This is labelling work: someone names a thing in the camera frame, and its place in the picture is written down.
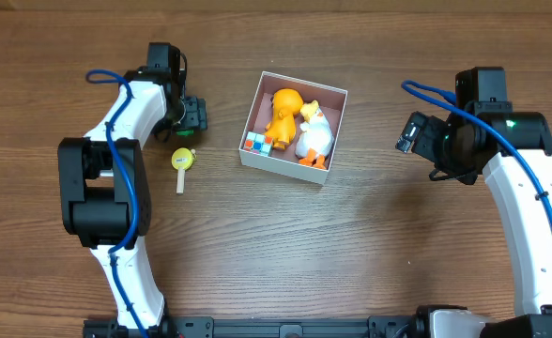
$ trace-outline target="cardboard box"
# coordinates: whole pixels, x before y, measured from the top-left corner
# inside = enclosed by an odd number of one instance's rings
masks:
[[[295,146],[301,134],[299,125],[303,122],[303,117],[300,114],[295,117],[297,124],[295,139],[285,151],[273,149],[270,156],[263,156],[243,150],[247,132],[252,131],[259,134],[266,132],[266,125],[272,119],[271,99],[276,91],[283,88],[297,90],[305,102],[317,100],[322,113],[324,113],[329,121],[332,134],[334,135],[334,144],[325,162],[326,170],[299,164],[299,158],[295,155]],[[255,99],[253,100],[249,118],[247,119],[247,125],[242,133],[238,148],[242,164],[288,177],[324,184],[335,154],[346,100],[346,90],[264,71],[261,74],[261,79],[255,92]]]

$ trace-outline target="wood grain surface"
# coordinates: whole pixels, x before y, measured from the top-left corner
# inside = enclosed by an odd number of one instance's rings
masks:
[[[410,113],[446,116],[400,88],[452,88],[500,65],[517,111],[552,130],[552,14],[101,13],[0,11],[0,336],[76,337],[115,302],[90,252],[61,223],[56,147],[92,129],[116,97],[92,68],[146,61],[169,41],[209,130],[144,150],[155,280],[175,315],[367,317],[426,303],[513,315],[508,251],[490,192],[428,180],[394,150]],[[262,70],[349,92],[325,186],[240,164]],[[170,156],[197,149],[176,196]]]
[[[552,0],[0,0],[0,10],[552,13]]]

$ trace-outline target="small cube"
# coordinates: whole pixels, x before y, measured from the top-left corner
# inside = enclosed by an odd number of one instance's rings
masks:
[[[243,149],[245,150],[251,150],[251,147],[253,146],[253,141],[251,140],[245,140],[245,146],[243,147]]]
[[[247,132],[247,140],[255,141],[255,137],[257,137],[256,133],[252,131]]]
[[[272,150],[272,145],[264,144],[261,147],[261,154],[264,156],[269,156],[269,152]]]

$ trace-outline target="toy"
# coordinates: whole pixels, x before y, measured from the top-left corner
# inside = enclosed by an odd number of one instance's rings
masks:
[[[334,141],[329,121],[316,100],[303,104],[301,114],[305,122],[300,125],[301,136],[295,148],[295,154],[301,158],[299,164],[326,169],[324,161],[330,154]]]
[[[176,193],[184,193],[184,172],[191,168],[196,152],[188,150],[187,148],[180,148],[172,155],[172,166],[178,171],[178,178],[176,179]]]
[[[263,156],[269,156],[272,151],[272,138],[249,131],[243,150]]]
[[[273,117],[264,135],[273,139],[273,146],[285,150],[297,133],[295,115],[303,106],[303,99],[295,89],[281,89],[272,98]]]

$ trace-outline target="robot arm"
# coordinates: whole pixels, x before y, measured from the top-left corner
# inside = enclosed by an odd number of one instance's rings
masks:
[[[107,122],[127,97],[124,85],[113,107],[96,128],[83,138],[66,138],[57,150],[61,208],[66,230],[78,235],[83,246],[99,260],[114,293],[118,309],[117,325],[137,334],[137,325],[115,284],[116,273],[142,326],[149,332],[171,331],[163,295],[155,285],[146,254],[145,237],[151,216],[150,193],[141,149],[148,136],[159,132],[205,130],[205,101],[184,97],[185,69],[179,67],[180,51],[167,43],[149,44],[147,66],[131,70],[129,81],[133,98],[115,122],[115,147],[138,196],[139,222],[131,242],[116,251],[116,271],[108,251],[120,242],[130,228],[132,205],[125,182],[107,146]],[[87,187],[88,179],[113,177],[113,188]],[[94,334],[95,323],[91,323]]]
[[[552,156],[519,150],[549,193],[552,206]],[[515,158],[498,153],[483,169],[498,206],[514,273],[516,315],[545,313],[552,306],[552,236],[543,205]]]
[[[517,149],[544,187],[552,208],[552,137],[543,115],[513,112],[502,68],[466,70],[457,74],[455,83],[455,106],[477,116]],[[439,93],[435,88],[416,86]],[[552,332],[552,231],[540,194],[516,158],[508,156],[489,131],[465,118],[451,114],[443,121],[416,112],[396,148],[403,152],[411,148],[431,161],[435,165],[429,175],[433,181],[456,179],[471,185],[478,175],[484,176],[508,242],[518,317],[487,324],[490,319],[470,315],[466,309],[441,307],[423,312],[423,328],[437,338],[548,334]],[[451,330],[467,319],[472,324],[464,326],[462,334]]]

